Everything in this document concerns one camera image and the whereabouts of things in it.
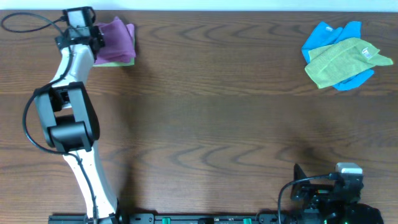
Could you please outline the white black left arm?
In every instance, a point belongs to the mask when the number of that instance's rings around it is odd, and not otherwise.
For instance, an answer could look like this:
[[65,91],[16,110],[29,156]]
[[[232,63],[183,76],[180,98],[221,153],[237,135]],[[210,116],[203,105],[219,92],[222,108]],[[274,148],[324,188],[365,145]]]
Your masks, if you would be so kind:
[[82,217],[54,217],[56,223],[120,223],[118,199],[98,153],[100,124],[85,88],[96,55],[104,47],[96,26],[70,26],[56,39],[62,60],[34,102],[49,151],[71,167],[86,203]]

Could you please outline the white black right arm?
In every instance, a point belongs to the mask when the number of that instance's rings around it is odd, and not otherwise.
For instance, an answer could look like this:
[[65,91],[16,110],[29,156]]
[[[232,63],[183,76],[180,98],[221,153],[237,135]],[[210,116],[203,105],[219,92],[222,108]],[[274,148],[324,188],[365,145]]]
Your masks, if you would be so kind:
[[[281,214],[284,190],[292,187],[290,199],[301,201],[302,208]],[[360,203],[363,189],[363,169],[352,162],[339,162],[335,171],[308,177],[294,165],[294,179],[285,184],[278,196],[279,223],[295,224],[383,224],[379,209]]]

